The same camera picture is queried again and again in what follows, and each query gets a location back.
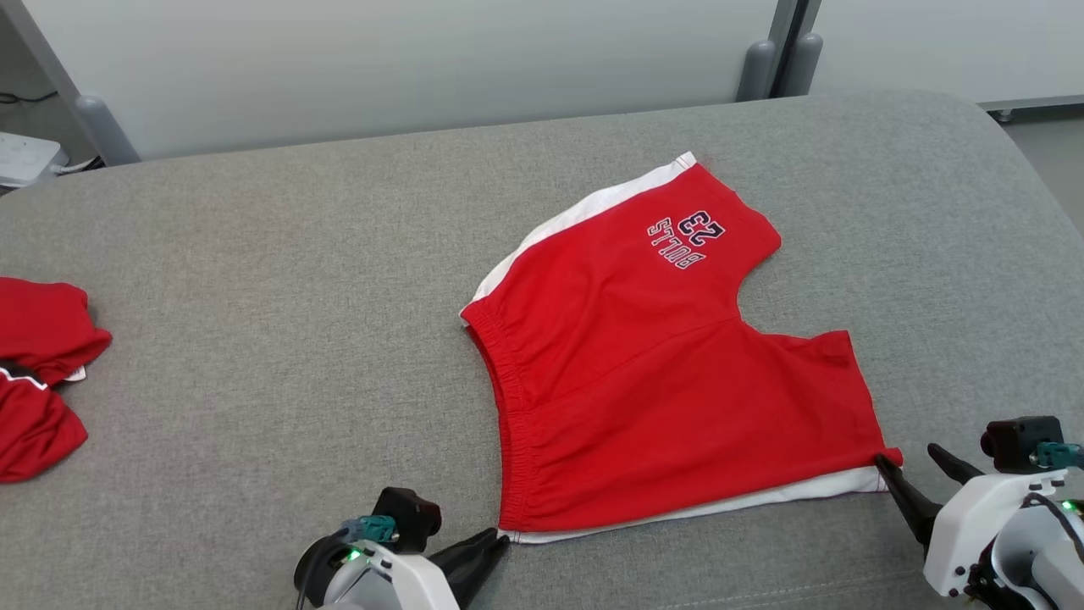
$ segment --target white device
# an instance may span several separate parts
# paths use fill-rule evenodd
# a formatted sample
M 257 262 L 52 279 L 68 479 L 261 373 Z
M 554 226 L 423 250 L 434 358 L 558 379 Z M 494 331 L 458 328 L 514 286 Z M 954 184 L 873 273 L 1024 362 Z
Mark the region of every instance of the white device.
M 20 189 L 56 174 L 68 155 L 57 142 L 0 131 L 0 184 Z
M 982 451 L 998 472 L 983 475 L 940 445 L 930 457 L 963 489 L 935 504 L 883 456 L 877 468 L 907 525 L 926 547 L 922 573 L 941 596 L 993 610 L 1084 609 L 1081 501 L 1055 501 L 1084 449 L 1062 440 L 1054 417 L 993 421 Z
M 327 585 L 328 609 L 460 610 L 448 577 L 431 561 L 396 555 L 372 541 L 363 544 L 363 554 L 346 562 Z

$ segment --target red jersey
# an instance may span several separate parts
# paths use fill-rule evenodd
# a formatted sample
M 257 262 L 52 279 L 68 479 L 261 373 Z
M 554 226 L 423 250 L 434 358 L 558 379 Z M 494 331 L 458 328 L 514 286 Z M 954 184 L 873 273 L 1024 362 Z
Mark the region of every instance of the red jersey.
M 846 332 L 762 334 L 738 288 L 779 247 L 696 163 L 541 224 L 461 316 L 500 419 L 500 527 L 550 542 L 644 521 L 883 490 L 887 450 Z

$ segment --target cable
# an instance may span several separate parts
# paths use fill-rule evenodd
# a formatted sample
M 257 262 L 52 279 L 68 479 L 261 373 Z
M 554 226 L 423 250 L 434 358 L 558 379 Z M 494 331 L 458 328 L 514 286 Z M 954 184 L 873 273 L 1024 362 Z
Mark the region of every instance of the cable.
M 82 163 L 77 163 L 76 165 L 69 165 L 67 167 L 64 167 L 63 165 L 50 165 L 49 169 L 53 173 L 56 173 L 57 176 L 64 176 L 64 174 L 67 174 L 67 173 L 76 173 L 78 171 L 83 171 L 83 170 L 88 169 L 91 165 L 93 165 L 93 163 L 95 160 L 101 160 L 101 159 L 102 159 L 102 157 L 95 156 L 94 158 L 91 158 L 89 160 L 85 160 Z
M 46 100 L 55 98 L 59 95 L 59 91 L 53 91 L 52 93 L 46 93 L 40 98 L 23 98 L 16 95 L 15 93 L 0 93 L 0 104 L 17 104 L 18 102 L 25 102 L 27 104 L 36 104 L 38 102 L 43 102 Z
M 1066 517 L 1066 514 L 1061 510 L 1061 508 L 1054 504 L 1054 501 L 1050 498 L 1034 492 L 1023 497 L 1023 505 L 1021 505 L 1020 508 L 1034 506 L 1031 504 L 1032 502 L 1037 502 L 1038 504 L 1045 506 L 1046 509 L 1054 515 L 1055 519 L 1058 520 L 1058 523 L 1061 523 L 1061 529 L 1066 531 L 1066 534 L 1069 535 L 1069 540 L 1073 541 L 1073 546 L 1076 547 L 1076 556 L 1081 558 L 1081 563 L 1084 563 L 1084 542 L 1081 541 L 1080 534 L 1076 533 L 1076 529 L 1069 522 L 1069 518 Z
M 327 551 L 327 547 L 339 542 L 339 537 L 345 536 L 349 530 L 343 528 L 338 532 L 335 532 L 331 536 L 324 540 L 324 544 L 320 545 L 317 553 L 312 554 L 312 559 L 309 560 L 309 567 L 305 569 L 305 577 L 301 579 L 301 587 L 297 590 L 297 609 L 302 610 L 305 608 L 305 589 L 309 586 L 309 579 L 312 577 L 312 569 L 315 568 L 317 561 Z

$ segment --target gray couch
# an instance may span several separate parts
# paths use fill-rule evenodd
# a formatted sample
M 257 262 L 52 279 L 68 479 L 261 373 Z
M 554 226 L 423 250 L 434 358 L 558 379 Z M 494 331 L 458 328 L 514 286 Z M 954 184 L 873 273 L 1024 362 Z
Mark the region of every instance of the gray couch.
M 809 96 L 145 163 L 0 198 L 0 274 L 115 340 L 63 390 L 90 439 L 0 488 L 0 607 L 287 608 L 385 485 L 494 524 L 495 414 L 456 317 L 535 224 L 692 150 L 783 235 L 757 328 L 846 328 L 886 440 L 989 468 L 991 419 L 1084 438 L 1084 242 L 1001 129 L 927 93 Z M 680 427 L 673 431 L 681 434 Z M 1070 493 L 1082 495 L 1081 479 Z M 514 547 L 474 608 L 959 608 L 887 494 Z

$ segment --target folded red garment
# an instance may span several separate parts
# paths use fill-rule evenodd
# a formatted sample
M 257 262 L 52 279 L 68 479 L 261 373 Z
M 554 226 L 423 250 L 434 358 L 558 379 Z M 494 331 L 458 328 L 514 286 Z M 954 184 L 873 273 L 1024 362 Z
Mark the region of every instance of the folded red garment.
M 50 387 L 112 340 L 94 328 L 78 287 L 0 277 L 0 483 L 36 477 L 87 440 Z
M 86 440 L 60 394 L 29 369 L 0 362 L 0 483 L 37 477 Z
M 87 293 L 66 283 L 0 277 L 0 361 L 31 369 L 47 386 L 63 381 L 109 347 L 94 328 Z

